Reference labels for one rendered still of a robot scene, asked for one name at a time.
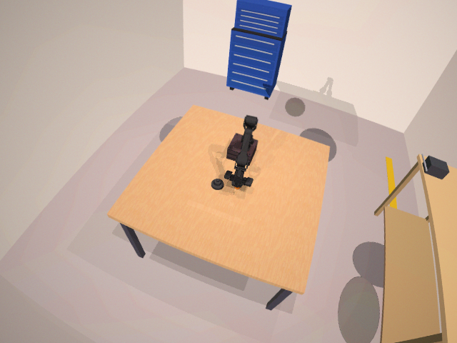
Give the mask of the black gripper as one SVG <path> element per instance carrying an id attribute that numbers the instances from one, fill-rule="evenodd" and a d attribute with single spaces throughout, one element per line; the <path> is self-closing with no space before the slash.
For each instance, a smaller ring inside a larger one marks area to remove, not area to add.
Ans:
<path id="1" fill-rule="evenodd" d="M 234 174 L 232 174 L 233 172 L 232 171 L 226 171 L 225 175 L 224 175 L 224 179 L 229 179 L 229 181 L 233 181 L 233 176 Z M 253 178 L 246 178 L 246 177 L 243 177 L 243 185 L 245 186 L 248 186 L 248 187 L 251 187 L 252 183 L 253 183 Z M 242 186 L 243 186 L 242 185 Z"/>

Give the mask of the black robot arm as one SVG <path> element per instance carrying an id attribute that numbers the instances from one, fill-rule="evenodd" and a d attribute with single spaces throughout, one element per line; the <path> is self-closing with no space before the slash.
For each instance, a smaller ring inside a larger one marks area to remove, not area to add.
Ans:
<path id="1" fill-rule="evenodd" d="M 231 182 L 232 186 L 240 188 L 243 185 L 243 173 L 248 169 L 248 154 L 247 151 L 250 150 L 251 145 L 254 143 L 253 132 L 256 130 L 258 119 L 256 116 L 246 115 L 243 127 L 244 133 L 241 137 L 241 152 L 236 157 L 236 162 L 234 169 L 236 170 L 233 176 L 233 181 Z M 237 165 L 236 165 L 237 164 Z M 245 168 L 246 166 L 246 168 Z"/>

